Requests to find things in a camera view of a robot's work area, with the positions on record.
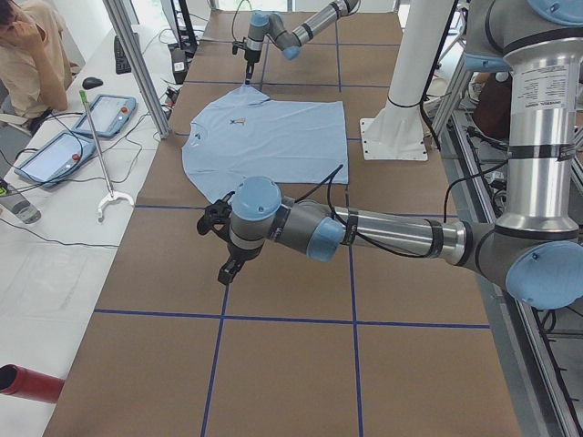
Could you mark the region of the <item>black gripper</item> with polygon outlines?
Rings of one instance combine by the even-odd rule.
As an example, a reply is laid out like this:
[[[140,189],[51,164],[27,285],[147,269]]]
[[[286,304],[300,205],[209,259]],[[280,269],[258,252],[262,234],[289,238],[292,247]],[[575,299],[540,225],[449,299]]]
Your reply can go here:
[[[219,270],[218,281],[223,285],[229,285],[234,281],[245,262],[259,256],[260,241],[256,239],[234,242],[230,237],[224,237],[223,240],[227,243],[230,256]]]
[[[260,61],[260,51],[253,47],[246,46],[244,58],[247,61],[244,84],[249,85],[254,72],[254,64]]]

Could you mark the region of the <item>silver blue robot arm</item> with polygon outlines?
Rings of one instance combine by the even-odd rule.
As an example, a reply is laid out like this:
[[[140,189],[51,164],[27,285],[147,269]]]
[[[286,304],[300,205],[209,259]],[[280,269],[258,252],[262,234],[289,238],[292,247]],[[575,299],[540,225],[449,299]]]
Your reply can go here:
[[[241,42],[232,43],[232,53],[237,54],[239,49],[244,51],[246,61],[244,84],[249,85],[254,68],[261,60],[261,51],[265,38],[281,50],[284,57],[293,60],[301,48],[312,41],[321,31],[339,19],[352,15],[360,5],[360,1],[341,0],[331,1],[320,12],[312,15],[306,21],[289,31],[283,18],[276,12],[255,10],[251,13],[249,30]]]
[[[473,71],[513,75],[506,206],[492,224],[398,217],[284,197],[268,178],[242,182],[206,214],[225,240],[223,284],[256,258],[266,240],[326,261],[341,246],[370,245],[414,259],[470,269],[539,310],[582,295],[578,224],[568,214],[582,61],[579,1],[474,1],[465,60]]]

